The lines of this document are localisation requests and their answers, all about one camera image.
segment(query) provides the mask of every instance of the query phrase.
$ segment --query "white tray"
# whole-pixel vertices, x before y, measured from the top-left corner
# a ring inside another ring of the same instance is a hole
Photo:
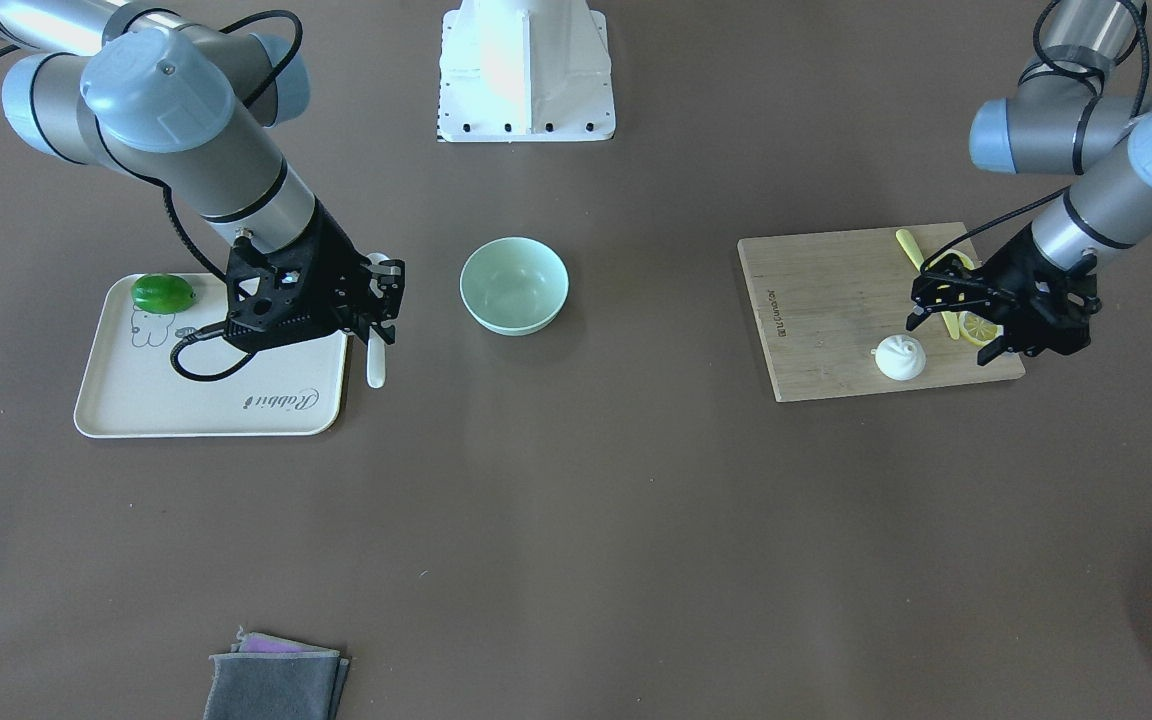
[[[349,338],[327,338],[257,354],[247,367],[218,382],[194,382],[168,356],[190,328],[227,313],[223,283],[204,273],[180,275],[197,293],[183,313],[149,314],[132,305],[128,275],[105,296],[74,427],[92,438],[310,435],[334,423],[344,387]],[[189,346],[180,364],[212,374],[242,359],[217,338]]]

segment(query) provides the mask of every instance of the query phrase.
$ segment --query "yellow handle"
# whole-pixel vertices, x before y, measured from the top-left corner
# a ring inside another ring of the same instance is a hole
[[[923,270],[923,251],[919,250],[918,243],[914,242],[914,235],[905,228],[899,229],[896,232],[896,242],[900,243],[901,250],[905,251],[905,258],[914,264],[915,270]],[[958,319],[956,316],[950,313],[941,313],[941,319],[945,320],[945,328],[950,332],[950,338],[958,340]]]

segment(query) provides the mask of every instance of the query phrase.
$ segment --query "tabletop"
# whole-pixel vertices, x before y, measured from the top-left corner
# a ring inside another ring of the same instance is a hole
[[[594,0],[617,131],[562,145],[435,142],[454,1],[280,6],[314,99],[271,136],[407,263],[387,387],[356,346],[323,434],[79,434],[105,291],[197,268],[152,188],[0,106],[0,717],[200,717],[240,626],[351,657],[342,719],[1152,717],[1152,237],[1102,270],[1083,353],[794,404],[736,255],[1068,183],[968,154],[1043,3]],[[461,305],[503,236],[571,273],[533,336]]]

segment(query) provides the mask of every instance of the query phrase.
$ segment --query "cartoon drawing on tray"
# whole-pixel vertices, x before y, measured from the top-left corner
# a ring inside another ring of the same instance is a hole
[[[172,338],[172,324],[175,314],[146,313],[145,310],[132,306],[132,346],[162,347]]]

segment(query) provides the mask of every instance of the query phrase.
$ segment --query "gray towel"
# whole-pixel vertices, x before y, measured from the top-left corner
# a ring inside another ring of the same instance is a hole
[[[349,670],[339,651],[242,629],[211,661],[204,720],[333,720]]]

